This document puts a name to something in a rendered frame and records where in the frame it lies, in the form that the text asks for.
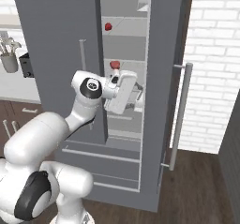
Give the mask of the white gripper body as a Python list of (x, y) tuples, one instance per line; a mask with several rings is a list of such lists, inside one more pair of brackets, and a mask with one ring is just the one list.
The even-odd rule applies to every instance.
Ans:
[(129, 70), (119, 72), (117, 83), (111, 97), (107, 97), (104, 108), (108, 112), (122, 114), (128, 104), (128, 99), (137, 81), (137, 74)]

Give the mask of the open grey fridge door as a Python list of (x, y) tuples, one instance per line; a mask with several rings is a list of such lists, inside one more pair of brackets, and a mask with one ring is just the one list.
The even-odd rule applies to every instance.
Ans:
[(158, 209), (192, 0), (151, 0), (142, 137), (141, 208)]

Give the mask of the grey fridge bottom drawer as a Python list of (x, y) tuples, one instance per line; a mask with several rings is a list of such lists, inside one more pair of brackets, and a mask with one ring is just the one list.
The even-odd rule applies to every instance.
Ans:
[(105, 144), (67, 140), (54, 157), (91, 172), (100, 186), (138, 190), (140, 151), (140, 142), (127, 139), (109, 138)]

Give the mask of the dark grey dining counter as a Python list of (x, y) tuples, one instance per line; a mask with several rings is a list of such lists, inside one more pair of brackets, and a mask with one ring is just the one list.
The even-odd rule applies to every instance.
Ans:
[(240, 224), (240, 90), (232, 109), (218, 157), (230, 197), (234, 224)]

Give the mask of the white carton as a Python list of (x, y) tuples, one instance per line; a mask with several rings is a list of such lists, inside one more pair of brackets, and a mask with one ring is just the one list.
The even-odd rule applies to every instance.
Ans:
[(137, 10), (141, 12), (145, 12), (148, 10), (149, 0), (138, 0)]

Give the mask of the black toaster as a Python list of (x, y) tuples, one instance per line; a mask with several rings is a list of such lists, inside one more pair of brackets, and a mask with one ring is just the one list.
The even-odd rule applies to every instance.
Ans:
[(22, 74), (25, 78), (33, 78), (34, 72), (31, 66), (29, 53), (25, 53), (24, 55), (19, 57), (20, 64), (22, 67)]

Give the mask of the brown base cupboards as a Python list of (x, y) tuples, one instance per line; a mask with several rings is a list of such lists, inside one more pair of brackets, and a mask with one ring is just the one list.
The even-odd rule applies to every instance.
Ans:
[(8, 139), (40, 113), (40, 104), (0, 100), (0, 157), (4, 155), (4, 145)]

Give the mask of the white utensil pot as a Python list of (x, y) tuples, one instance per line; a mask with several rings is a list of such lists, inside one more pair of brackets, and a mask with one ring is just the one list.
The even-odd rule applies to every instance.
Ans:
[(18, 71), (19, 66), (18, 66), (18, 61), (15, 54), (1, 55), (0, 59), (7, 73), (15, 73)]

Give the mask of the white kitchen spoon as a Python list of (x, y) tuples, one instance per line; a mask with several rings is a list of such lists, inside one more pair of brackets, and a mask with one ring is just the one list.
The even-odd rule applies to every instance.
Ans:
[(14, 54), (18, 48), (20, 48), (22, 45), (17, 41), (12, 41), (10, 44), (11, 47), (11, 53)]

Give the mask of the white kitchen spatula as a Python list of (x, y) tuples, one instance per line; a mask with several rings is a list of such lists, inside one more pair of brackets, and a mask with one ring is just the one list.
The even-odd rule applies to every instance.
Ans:
[(9, 55), (8, 49), (8, 38), (7, 37), (0, 37), (0, 47), (2, 48), (2, 53)]

